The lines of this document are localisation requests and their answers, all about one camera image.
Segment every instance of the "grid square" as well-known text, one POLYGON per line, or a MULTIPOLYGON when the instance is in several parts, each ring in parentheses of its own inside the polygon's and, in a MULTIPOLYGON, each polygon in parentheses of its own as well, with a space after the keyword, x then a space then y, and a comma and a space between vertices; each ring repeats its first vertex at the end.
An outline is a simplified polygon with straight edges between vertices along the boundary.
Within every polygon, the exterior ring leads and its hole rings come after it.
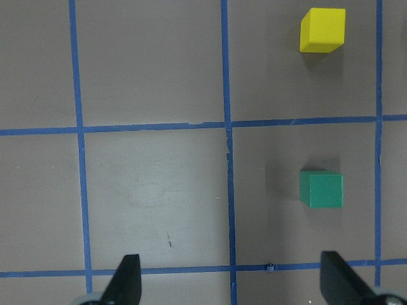
POLYGON ((407 266, 382 266, 381 286, 391 291, 407 295, 407 266))
POLYGON ((223 129, 86 136, 92 264, 229 265, 223 129))
POLYGON ((65 0, 3 0, 0 128, 75 125, 65 0))
POLYGON ((407 113, 407 2, 383 1, 383 113, 407 113))
POLYGON ((83 269, 75 135, 0 137, 1 271, 83 269))
MULTIPOLYGON (((353 268, 373 285, 375 269, 353 268)), ((238 303, 251 304, 326 304, 319 290, 319 270, 239 272, 237 274, 238 303)))
POLYGON ((14 305, 70 304, 86 293, 82 276, 0 278, 0 291, 1 304, 14 305))
POLYGON ((375 115, 375 1, 236 0, 229 14, 233 120, 375 115), (298 51, 313 6, 347 10, 331 54, 298 51))
POLYGON ((382 258, 406 258, 407 122, 385 122, 382 140, 382 258))
POLYGON ((238 264, 317 262, 321 250, 373 259, 374 134, 371 123, 236 128, 238 264), (343 208, 300 201, 305 169, 343 174, 343 208))
POLYGON ((218 0, 78 2, 87 125, 223 121, 218 0))
MULTIPOLYGON (((110 276, 93 278, 93 289, 103 291, 110 276)), ((143 305, 230 304, 229 273, 184 273, 142 275, 143 305)))

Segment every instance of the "scuff mark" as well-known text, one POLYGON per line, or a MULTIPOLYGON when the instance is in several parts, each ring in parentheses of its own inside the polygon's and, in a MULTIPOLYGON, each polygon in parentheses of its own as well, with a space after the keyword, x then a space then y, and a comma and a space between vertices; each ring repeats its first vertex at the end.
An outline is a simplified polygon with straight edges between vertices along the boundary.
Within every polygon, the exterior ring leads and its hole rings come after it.
POLYGON ((168 244, 169 244, 170 248, 172 248, 171 237, 170 237, 170 235, 168 234, 168 232, 167 232, 167 238, 168 238, 168 244))

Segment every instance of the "grid line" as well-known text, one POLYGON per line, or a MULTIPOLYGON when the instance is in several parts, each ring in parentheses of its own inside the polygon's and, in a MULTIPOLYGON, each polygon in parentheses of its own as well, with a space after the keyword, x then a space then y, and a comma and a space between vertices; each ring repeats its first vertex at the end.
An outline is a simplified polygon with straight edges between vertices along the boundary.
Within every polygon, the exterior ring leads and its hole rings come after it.
MULTIPOLYGON (((356 260, 347 261, 352 267, 375 267, 375 266, 402 266, 407 265, 407 259, 385 259, 385 260, 356 260)), ((309 269, 319 269, 319 262, 306 262, 294 264, 275 264, 274 272, 277 271, 301 271, 309 269)), ((169 268, 144 268, 143 275, 162 275, 174 273, 217 273, 230 272, 234 269, 236 272, 248 271, 266 271, 266 264, 258 265, 236 265, 236 266, 197 266, 197 267, 169 267, 169 268)), ((115 269, 92 270, 92 276, 111 276, 115 269)), ((86 276, 85 270, 48 270, 48 271, 10 271, 0 272, 0 278, 33 278, 49 276, 86 276)))
POLYGON ((226 153, 226 159, 228 165, 230 302, 231 305, 237 305, 235 186, 233 183, 233 127, 231 123, 230 82, 229 82, 228 0, 221 0, 221 33, 222 33, 224 127, 226 129, 226 145, 228 148, 228 152, 226 153))
MULTIPOLYGON (((382 154, 382 33, 383 3, 376 1, 376 131, 375 131, 375 259, 382 258, 382 169, 380 155, 382 154)), ((381 265, 376 265, 375 285, 380 286, 381 265)))
POLYGON ((86 292, 90 293, 92 292, 92 262, 90 253, 88 191, 86 183, 85 134, 83 133, 83 115, 82 115, 81 83, 79 77, 78 35, 76 30, 75 0, 69 0, 69 23, 71 33, 72 74, 75 96, 76 127, 78 133, 79 183, 81 189, 85 280, 86 280, 86 292))
MULTIPOLYGON (((268 127, 268 126, 296 126, 296 125, 324 125, 349 123, 376 123, 376 116, 338 116, 325 118, 295 118, 295 119, 266 119, 250 121, 231 121, 232 128, 268 127)), ((407 114, 386 114, 382 122, 407 121, 407 114)), ((225 122, 193 123, 157 123, 157 124, 130 124, 130 125, 99 125, 83 126, 83 133, 109 133, 109 132, 139 132, 145 130, 194 130, 225 128, 225 122)), ((15 128, 0 129, 0 137, 16 135, 54 135, 75 134, 78 127, 46 127, 46 128, 15 128)))

